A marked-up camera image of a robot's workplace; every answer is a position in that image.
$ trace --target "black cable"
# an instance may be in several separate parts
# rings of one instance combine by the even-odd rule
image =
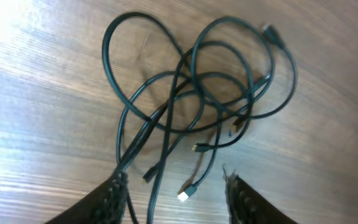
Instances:
[[[122,21],[132,18],[132,17],[142,17],[142,18],[148,19],[148,20],[152,21],[153,23],[155,23],[168,36],[168,38],[170,39],[170,42],[174,45],[176,51],[180,54],[181,59],[178,62],[178,65],[177,65],[175,71],[162,72],[162,73],[159,73],[158,75],[152,77],[151,79],[147,80],[134,93],[134,95],[130,99],[128,99],[125,96],[125,94],[123,94],[116,79],[114,78],[114,74],[112,72],[112,68],[110,66],[110,61],[109,61],[110,60],[109,59],[109,43],[110,43],[112,34],[115,31],[116,27]],[[232,45],[230,45],[226,42],[220,41],[220,40],[203,41],[204,38],[206,37],[207,33],[213,27],[215,27],[216,25],[223,23],[223,22],[235,23],[245,29],[252,31],[257,36],[257,38],[260,40],[262,45],[265,47],[268,57],[269,57],[270,69],[269,69],[268,74],[266,74],[266,76],[262,77],[256,83],[253,82],[252,71],[250,69],[249,64],[247,63],[245,58],[242,56],[242,54],[235,47],[233,47]],[[268,88],[273,80],[274,71],[275,71],[275,61],[274,61],[274,57],[273,57],[273,51],[271,49],[271,46],[269,45],[269,42],[270,42],[270,44],[276,45],[278,48],[282,49],[284,51],[285,55],[288,57],[288,59],[291,63],[291,68],[293,70],[293,85],[292,85],[290,94],[288,95],[286,100],[279,107],[277,107],[276,109],[274,109],[268,113],[255,116],[255,115],[252,115],[253,105],[268,90]],[[196,73],[197,53],[199,50],[201,50],[205,47],[209,47],[209,46],[221,46],[226,49],[229,49],[232,53],[234,53],[236,55],[236,57],[240,60],[242,66],[244,67],[245,75],[247,75],[247,79],[249,82],[248,88],[246,88],[238,79],[236,79],[228,74],[225,74],[225,73],[221,73],[221,72],[207,72],[207,73],[202,73],[202,74]],[[190,64],[187,62],[188,57],[191,57]],[[236,143],[238,140],[240,140],[240,138],[243,137],[243,135],[246,133],[247,128],[249,127],[250,121],[252,119],[265,118],[265,117],[271,116],[271,115],[279,112],[280,110],[282,110],[288,104],[288,102],[291,100],[291,98],[295,92],[297,76],[298,76],[296,64],[295,64],[295,61],[294,61],[291,53],[285,47],[285,43],[283,42],[283,40],[281,39],[281,37],[279,36],[277,31],[273,27],[271,27],[271,26],[267,27],[267,29],[263,33],[260,33],[255,27],[248,24],[246,21],[243,21],[243,20],[241,20],[239,18],[235,18],[235,17],[222,17],[222,18],[217,19],[214,22],[210,23],[199,35],[199,37],[197,38],[197,40],[195,42],[194,47],[189,49],[187,52],[183,53],[182,49],[178,45],[177,41],[175,40],[175,38],[171,34],[171,32],[161,22],[159,22],[156,18],[154,18],[148,14],[144,14],[142,12],[128,12],[128,13],[118,16],[115,20],[112,21],[112,23],[106,29],[106,33],[103,37],[102,58],[103,58],[104,71],[106,72],[108,80],[109,80],[111,86],[113,87],[114,91],[116,92],[117,96],[125,104],[125,108],[124,108],[124,111],[122,112],[121,119],[119,122],[118,132],[117,132],[117,146],[116,146],[117,167],[114,170],[113,175],[117,175],[118,173],[120,173],[123,170],[126,170],[128,168],[128,166],[132,163],[132,161],[134,160],[136,155],[138,155],[138,153],[140,152],[140,150],[142,149],[142,147],[148,140],[149,136],[151,135],[151,132],[154,130],[155,127],[165,131],[160,160],[156,163],[156,165],[154,165],[149,170],[150,172],[148,171],[148,173],[150,173],[148,181],[154,175],[156,175],[156,177],[154,180],[154,185],[153,185],[152,193],[150,196],[149,208],[147,210],[147,223],[152,223],[152,221],[153,221],[155,203],[157,201],[157,195],[158,195],[158,191],[159,191],[160,184],[162,181],[163,171],[165,168],[165,163],[166,163],[167,157],[176,148],[177,144],[183,139],[183,137],[186,134],[197,133],[200,131],[204,131],[204,130],[207,130],[210,128],[217,127],[214,145],[210,146],[208,144],[200,144],[199,147],[197,147],[196,151],[201,152],[201,151],[208,151],[211,149],[211,150],[213,150],[213,154],[211,156],[210,162],[209,162],[204,174],[200,177],[200,179],[198,179],[192,185],[192,192],[195,192],[195,189],[197,188],[197,186],[199,186],[200,183],[202,183],[202,181],[204,181],[206,176],[209,174],[209,172],[213,166],[215,157],[216,157],[217,149],[226,147],[226,146],[230,146],[230,145]],[[185,75],[184,73],[181,72],[181,69],[184,65],[190,71],[190,74],[191,74],[190,77],[188,77],[187,75]],[[173,75],[170,96],[169,96],[167,102],[162,104],[151,116],[145,115],[143,112],[141,112],[140,109],[138,109],[136,106],[133,105],[133,103],[135,102],[137,97],[149,85],[151,85],[153,82],[155,82],[161,78],[164,78],[164,77],[167,77],[170,75]],[[184,81],[182,83],[180,83],[179,86],[177,86],[179,77],[184,78]],[[202,80],[204,78],[216,78],[216,77],[232,81],[234,84],[236,84],[242,92],[241,96],[234,100],[224,102],[224,103],[221,103],[217,99],[215,99],[215,97],[208,91],[208,89],[204,87],[204,85],[202,84]],[[185,86],[190,85],[190,84],[192,85],[193,90],[190,90],[190,91],[187,91],[184,93],[179,93]],[[254,93],[259,88],[262,88],[262,90],[255,96]],[[176,100],[180,100],[180,99],[185,98],[190,95],[197,95],[199,98],[200,108],[197,112],[197,115],[195,116],[194,120],[191,122],[191,124],[188,126],[187,129],[184,129],[184,130],[173,129],[172,128],[172,119],[173,119],[174,102]],[[229,106],[232,106],[243,99],[247,100],[247,104],[245,106],[241,107],[237,111],[233,111],[233,110],[229,109]],[[203,126],[200,128],[194,128],[195,125],[197,124],[197,122],[202,117],[203,109],[204,109],[205,105],[212,106],[212,107],[216,108],[216,110],[218,112],[218,119],[217,119],[217,121],[212,122],[211,124],[208,124],[206,126]],[[129,110],[134,112],[138,117],[142,118],[145,121],[145,123],[143,124],[143,126],[141,127],[141,129],[139,130],[137,135],[135,136],[134,140],[131,142],[131,144],[125,151],[124,155],[122,155],[122,157],[121,157],[121,141],[122,141],[122,137],[124,135],[124,125],[125,125],[125,120],[126,120],[127,113]],[[167,123],[164,126],[159,123],[159,119],[162,117],[164,112],[166,112],[166,110],[168,110],[168,116],[167,116]],[[222,131],[221,130],[222,122],[227,121],[233,117],[237,117],[238,122],[236,121],[236,125],[243,124],[243,123],[245,123],[245,124],[242,126],[242,129],[241,129],[240,133],[238,134],[238,136],[235,137],[232,141],[224,143],[224,144],[219,144],[219,140],[221,137],[221,131]],[[170,133],[180,134],[179,137],[175,140],[175,142],[171,146],[169,146]],[[129,194],[127,196],[127,204],[129,207],[129,212],[130,212],[132,221],[134,223],[138,223]]]

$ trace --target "cable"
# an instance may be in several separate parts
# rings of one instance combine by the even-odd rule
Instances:
[[[167,35],[170,42],[173,44],[175,50],[180,55],[180,60],[177,64],[177,67],[175,71],[167,71],[162,72],[154,77],[147,80],[135,93],[134,95],[128,99],[125,94],[122,92],[120,86],[118,85],[116,79],[114,78],[114,74],[110,65],[110,58],[109,58],[109,44],[111,41],[111,37],[116,29],[116,27],[124,20],[130,19],[133,17],[141,17],[144,19],[148,19],[149,21],[155,23],[161,31]],[[252,70],[250,69],[249,64],[247,63],[246,59],[242,56],[240,51],[238,51],[235,47],[230,45],[229,43],[220,41],[220,40],[210,40],[210,41],[204,41],[204,38],[208,34],[208,32],[215,27],[216,25],[223,23],[223,22],[231,22],[235,23],[242,28],[248,29],[251,32],[253,32],[258,40],[260,40],[261,44],[265,47],[267,51],[267,55],[270,62],[270,69],[269,72],[262,77],[261,79],[257,80],[255,83],[253,81],[252,77]],[[287,96],[286,100],[278,106],[276,109],[265,113],[265,114],[259,114],[259,115],[253,115],[252,109],[254,103],[259,100],[268,90],[269,86],[272,83],[274,71],[275,71],[275,60],[273,56],[273,51],[271,48],[271,45],[274,45],[281,49],[285,55],[288,57],[291,68],[293,70],[293,84],[290,90],[289,95]],[[247,76],[249,86],[248,88],[245,87],[238,79],[225,74],[221,72],[207,72],[207,73],[201,73],[197,74],[196,72],[196,63],[197,63],[197,56],[198,51],[210,46],[220,46],[224,47],[228,50],[230,50],[241,62],[242,66],[244,67],[245,75]],[[190,63],[188,63],[187,59],[188,57],[191,57]],[[165,163],[167,160],[168,155],[177,147],[178,143],[184,138],[186,134],[191,133],[197,133],[200,131],[205,131],[207,129],[211,128],[217,128],[216,131],[216,137],[215,137],[215,143],[213,146],[206,144],[206,143],[198,143],[195,145],[194,149],[196,152],[206,152],[208,150],[213,150],[213,153],[210,158],[210,162],[204,172],[204,174],[196,181],[194,184],[191,184],[185,191],[178,196],[178,198],[186,199],[191,194],[193,194],[196,191],[196,188],[202,183],[202,181],[205,180],[207,175],[209,174],[215,157],[217,150],[222,147],[227,147],[230,145],[233,145],[234,143],[238,142],[238,140],[243,137],[243,135],[246,133],[250,121],[252,119],[260,119],[265,118],[268,116],[271,116],[280,110],[282,110],[288,102],[291,100],[296,84],[298,79],[298,71],[296,69],[296,63],[294,58],[292,57],[292,54],[287,49],[284,41],[281,39],[278,32],[274,29],[272,26],[265,27],[264,31],[260,33],[255,27],[248,24],[246,21],[243,21],[236,17],[222,17],[220,19],[217,19],[210,23],[199,35],[197,38],[194,47],[189,49],[187,52],[183,53],[182,49],[180,48],[178,42],[175,40],[172,33],[156,18],[153,16],[150,16],[148,14],[142,13],[142,12],[128,12],[125,14],[122,14],[115,18],[115,20],[110,23],[108,28],[106,29],[106,32],[103,37],[103,45],[102,45],[102,58],[103,58],[103,67],[104,71],[106,72],[106,76],[115,91],[116,95],[120,98],[120,100],[125,104],[125,108],[122,112],[119,126],[118,126],[118,132],[117,132],[117,144],[116,144],[116,159],[117,159],[117,167],[115,168],[112,175],[117,175],[120,172],[126,170],[132,161],[135,159],[135,157],[138,155],[140,150],[143,148],[144,144],[147,142],[149,136],[151,135],[154,128],[159,128],[161,130],[164,130],[164,139],[163,139],[163,146],[162,151],[160,155],[160,160],[150,168],[149,171],[144,175],[144,180],[146,182],[150,182],[151,179],[155,176],[150,200],[149,200],[149,207],[147,210],[147,223],[151,224],[153,222],[153,215],[154,215],[154,209],[155,204],[157,201],[157,195],[160,189],[163,172],[165,168]],[[190,77],[185,75],[181,72],[182,67],[186,67],[190,71]],[[140,109],[138,109],[136,106],[134,106],[134,102],[137,99],[137,97],[153,82],[156,82],[157,80],[161,78],[165,78],[168,76],[173,76],[172,86],[170,90],[170,96],[168,100],[162,104],[157,110],[154,111],[154,113],[151,116],[147,116],[143,112],[141,112]],[[233,82],[235,85],[239,87],[241,90],[241,96],[233,99],[228,102],[221,103],[215,97],[208,91],[207,88],[203,85],[203,80],[205,78],[223,78],[225,80],[229,80]],[[184,80],[177,86],[178,79],[183,78]],[[191,85],[193,87],[193,90],[186,91],[183,93],[180,93],[180,91],[186,87],[187,85]],[[261,88],[261,91],[255,96],[255,92]],[[182,98],[185,98],[190,95],[196,95],[198,96],[198,99],[200,101],[200,108],[194,118],[194,120],[189,124],[187,129],[180,130],[180,129],[173,129],[172,128],[172,120],[173,120],[173,107],[174,103],[177,100],[180,100]],[[247,104],[242,106],[236,111],[233,111],[229,109],[230,106],[235,105],[239,101],[246,99]],[[215,108],[218,112],[218,118],[215,122],[212,122],[210,124],[207,124],[206,126],[202,126],[200,128],[194,128],[197,124],[197,122],[201,119],[204,111],[205,105],[212,106]],[[124,135],[124,126],[125,126],[125,120],[127,118],[127,114],[131,110],[133,113],[135,113],[138,117],[142,118],[145,123],[139,130],[139,132],[136,134],[134,140],[130,143],[128,148],[126,149],[124,155],[121,156],[121,141],[122,137]],[[162,125],[159,123],[160,118],[162,115],[167,111],[167,123],[166,125]],[[233,126],[235,127],[233,131],[236,133],[238,130],[241,129],[239,134],[232,139],[230,142],[219,144],[219,140],[222,133],[222,123],[233,118],[237,117],[236,121],[233,123]],[[170,146],[169,145],[169,138],[171,133],[177,133],[180,134],[179,137],[175,140],[175,142]],[[127,196],[127,204],[129,207],[129,212],[132,218],[132,221],[134,223],[139,223],[136,219],[135,211],[132,206],[130,195]]]

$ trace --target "wooden surface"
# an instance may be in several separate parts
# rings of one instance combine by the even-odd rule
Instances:
[[[117,15],[135,10],[161,19],[184,49],[221,16],[255,26],[271,21],[300,71],[292,102],[279,114],[254,121],[241,143],[220,150],[197,193],[180,203],[177,192],[198,160],[191,146],[209,133],[185,138],[169,157],[155,223],[228,223],[223,164],[299,223],[358,223],[358,1],[342,0],[0,0],[0,223],[45,222],[111,173],[123,104],[103,72],[101,41]],[[210,39],[228,41],[254,70],[267,71],[263,48],[247,31],[218,26]],[[290,71],[276,55],[276,79],[256,113],[274,108],[289,91]],[[111,57],[128,95],[146,78],[173,70],[179,59],[167,38],[139,19],[119,26]],[[242,72],[234,56],[220,48],[203,51],[199,63],[201,72],[236,77]],[[151,113],[167,98],[169,83],[152,85],[136,105]],[[216,84],[214,94],[238,94],[232,83],[207,82]],[[184,127],[197,99],[178,105],[175,126]],[[202,123],[215,116],[207,111]],[[130,114],[126,144],[141,124]],[[141,175],[157,161],[161,136],[155,131],[129,169],[141,223],[151,189],[141,184]],[[130,223],[128,216],[124,223]]]

